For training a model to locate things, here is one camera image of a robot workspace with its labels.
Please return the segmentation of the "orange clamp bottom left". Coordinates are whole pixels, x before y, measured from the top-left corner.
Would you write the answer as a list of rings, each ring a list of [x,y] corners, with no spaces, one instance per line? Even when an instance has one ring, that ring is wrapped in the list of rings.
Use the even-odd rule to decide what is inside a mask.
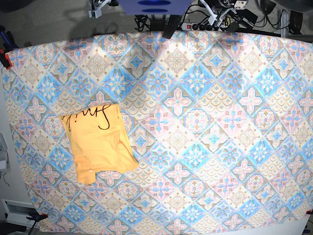
[[[38,214],[38,213],[29,213],[26,218],[28,220],[33,220],[35,222],[39,222],[41,220],[48,218],[48,215],[47,214]]]

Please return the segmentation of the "white tray bottom left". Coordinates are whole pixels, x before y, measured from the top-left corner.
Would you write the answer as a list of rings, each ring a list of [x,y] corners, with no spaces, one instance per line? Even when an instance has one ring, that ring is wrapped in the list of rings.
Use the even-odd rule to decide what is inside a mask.
[[[1,199],[5,209],[6,222],[31,228],[33,220],[27,219],[30,213],[36,213],[37,210],[32,203],[25,203],[13,200]]]

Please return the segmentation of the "yellow T-shirt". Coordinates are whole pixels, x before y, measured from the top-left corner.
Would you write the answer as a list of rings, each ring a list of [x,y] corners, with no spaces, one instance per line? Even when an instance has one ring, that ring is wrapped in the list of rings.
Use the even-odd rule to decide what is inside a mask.
[[[118,104],[94,106],[59,119],[70,142],[78,182],[90,185],[99,172],[123,174],[139,166]]]

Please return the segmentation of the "white power strip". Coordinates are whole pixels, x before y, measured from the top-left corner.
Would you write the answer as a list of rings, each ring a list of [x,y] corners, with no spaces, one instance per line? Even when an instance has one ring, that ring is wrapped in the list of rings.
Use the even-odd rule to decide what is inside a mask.
[[[210,25],[209,23],[182,23],[180,26],[183,31],[226,31],[229,24],[222,23],[219,27],[217,25]]]

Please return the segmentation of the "red table clamp left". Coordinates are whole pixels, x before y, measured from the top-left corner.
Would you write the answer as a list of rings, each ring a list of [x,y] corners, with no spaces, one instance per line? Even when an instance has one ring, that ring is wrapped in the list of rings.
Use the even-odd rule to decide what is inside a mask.
[[[2,48],[0,49],[0,62],[7,70],[12,67],[9,56],[4,52]]]

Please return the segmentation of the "patterned tile tablecloth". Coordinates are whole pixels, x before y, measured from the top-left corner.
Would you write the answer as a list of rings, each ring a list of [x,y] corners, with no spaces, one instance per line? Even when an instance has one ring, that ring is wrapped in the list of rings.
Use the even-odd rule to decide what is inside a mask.
[[[313,46],[194,31],[14,50],[1,67],[22,191],[42,232],[206,234],[313,210]],[[78,181],[60,120],[118,103],[139,165]]]

